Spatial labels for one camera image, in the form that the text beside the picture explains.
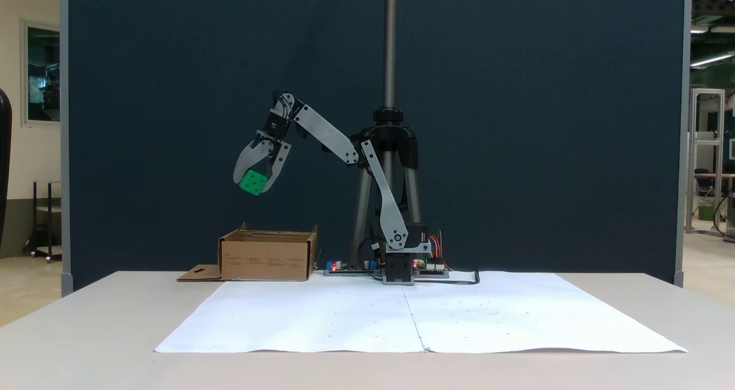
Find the grey fixed wedge gripper finger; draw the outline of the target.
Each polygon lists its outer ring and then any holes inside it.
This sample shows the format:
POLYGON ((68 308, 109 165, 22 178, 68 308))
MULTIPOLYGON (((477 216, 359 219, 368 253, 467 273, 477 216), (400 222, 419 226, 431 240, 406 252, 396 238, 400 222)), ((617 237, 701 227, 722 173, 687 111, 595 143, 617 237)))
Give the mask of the grey fixed wedge gripper finger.
POLYGON ((255 167, 255 165, 265 160, 265 158, 272 157, 271 152, 273 149, 275 149, 273 140, 268 138, 253 139, 238 156, 234 172, 232 173, 232 181, 236 185, 239 185, 246 176, 247 170, 255 167))

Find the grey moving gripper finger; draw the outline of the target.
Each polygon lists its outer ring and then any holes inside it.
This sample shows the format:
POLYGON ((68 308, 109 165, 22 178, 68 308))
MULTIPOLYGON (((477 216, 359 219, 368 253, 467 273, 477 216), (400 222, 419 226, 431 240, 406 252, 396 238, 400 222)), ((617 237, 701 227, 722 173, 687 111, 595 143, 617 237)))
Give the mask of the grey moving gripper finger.
POLYGON ((273 186, 276 179, 280 175, 281 170, 283 170, 283 166, 287 160, 287 157, 289 156, 289 154, 291 154, 292 146, 291 144, 287 144, 286 142, 281 142, 277 145, 277 147, 275 144, 272 144, 272 147, 273 148, 268 155, 268 162, 266 165, 267 180, 262 188, 262 194, 269 191, 269 189, 273 186))

